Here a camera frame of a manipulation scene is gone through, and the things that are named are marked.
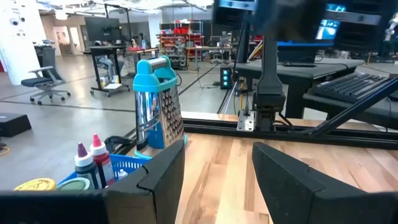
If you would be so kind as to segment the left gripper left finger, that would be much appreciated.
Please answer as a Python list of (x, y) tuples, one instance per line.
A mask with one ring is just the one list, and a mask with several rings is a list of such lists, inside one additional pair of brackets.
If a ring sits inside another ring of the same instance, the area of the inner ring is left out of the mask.
[(175, 141), (105, 190), (108, 223), (175, 223), (182, 191), (185, 143)]

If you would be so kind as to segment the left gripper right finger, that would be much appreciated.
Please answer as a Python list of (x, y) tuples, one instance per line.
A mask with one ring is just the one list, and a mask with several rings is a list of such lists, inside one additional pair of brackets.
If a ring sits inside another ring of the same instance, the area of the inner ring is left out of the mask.
[(261, 142), (252, 162), (275, 223), (372, 223), (366, 193)]

